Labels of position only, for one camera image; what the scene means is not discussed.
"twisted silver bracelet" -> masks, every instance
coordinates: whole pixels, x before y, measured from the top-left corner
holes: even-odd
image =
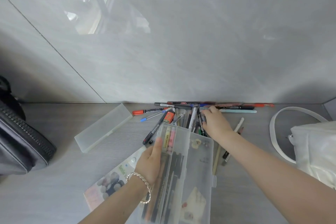
[[[126,182],[128,182],[128,179],[132,176],[132,175],[136,175],[137,177],[139,177],[147,186],[147,189],[148,189],[148,192],[149,192],[149,199],[147,201],[140,201],[140,203],[144,203],[144,204],[148,204],[149,201],[151,200],[151,190],[149,189],[149,184],[148,182],[146,181],[146,179],[141,175],[141,174],[138,174],[136,172],[132,172],[130,173],[127,177],[126,177]]]

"white handbag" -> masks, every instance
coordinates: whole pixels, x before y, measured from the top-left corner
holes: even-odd
[[[285,110],[295,110],[313,116],[321,123],[295,126],[288,136],[294,146],[296,161],[279,147],[275,136],[275,118]],[[275,150],[296,167],[315,177],[325,185],[336,188],[336,121],[328,121],[321,115],[301,107],[286,107],[277,112],[269,124],[269,132]]]

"white strap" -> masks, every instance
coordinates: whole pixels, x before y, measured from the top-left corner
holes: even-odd
[[[269,133],[271,136],[271,142],[275,148],[275,150],[286,160],[292,162],[292,163],[296,163],[295,160],[291,159],[290,157],[288,157],[279,147],[278,142],[277,142],[277,137],[275,135],[275,118],[277,117],[277,115],[285,110],[293,110],[293,111],[299,111],[299,112],[304,112],[310,116],[313,116],[315,119],[319,120],[320,122],[326,122],[328,121],[327,119],[325,119],[324,117],[322,117],[321,115],[310,111],[308,109],[305,108],[301,108],[301,107],[296,107],[296,106],[291,106],[291,107],[285,107],[283,109],[281,109],[279,112],[277,112],[271,119],[271,122],[269,123]]]

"gray desk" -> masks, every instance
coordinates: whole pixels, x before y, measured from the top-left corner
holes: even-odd
[[[58,147],[50,166],[0,182],[2,224],[76,224],[89,213],[83,192],[135,152],[157,119],[139,123],[139,117],[121,127],[89,153],[82,153],[74,136],[111,111],[117,104],[25,104],[28,122]],[[132,110],[153,105],[128,104]],[[243,136],[281,158],[270,142],[268,125],[273,114],[288,105],[258,108],[257,114],[227,114],[235,126],[245,117]],[[321,105],[298,105],[330,119]],[[314,123],[306,114],[286,111],[276,123],[278,138],[294,125]],[[211,223],[287,223],[241,166],[230,158],[218,167],[212,189]]]

